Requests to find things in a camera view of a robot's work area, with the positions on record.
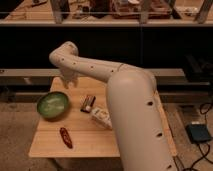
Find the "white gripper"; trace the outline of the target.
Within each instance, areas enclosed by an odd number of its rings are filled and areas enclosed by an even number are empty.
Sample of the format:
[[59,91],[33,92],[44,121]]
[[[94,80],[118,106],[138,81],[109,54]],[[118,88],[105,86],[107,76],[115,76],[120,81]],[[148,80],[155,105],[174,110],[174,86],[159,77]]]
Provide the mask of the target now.
[[64,86],[66,89],[69,88],[69,82],[73,82],[74,87],[78,86],[78,73],[73,71],[73,70],[69,70],[67,68],[62,68],[60,70],[61,72],[61,77],[65,80],[64,81]]

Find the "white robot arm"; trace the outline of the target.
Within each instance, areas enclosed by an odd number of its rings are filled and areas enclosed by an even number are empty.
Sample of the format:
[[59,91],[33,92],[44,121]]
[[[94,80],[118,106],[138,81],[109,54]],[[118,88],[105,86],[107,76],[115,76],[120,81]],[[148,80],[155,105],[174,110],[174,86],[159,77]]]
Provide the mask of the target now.
[[177,171],[158,109],[155,76],[125,63],[80,57],[74,43],[49,55],[69,81],[74,72],[106,83],[106,102],[124,171]]

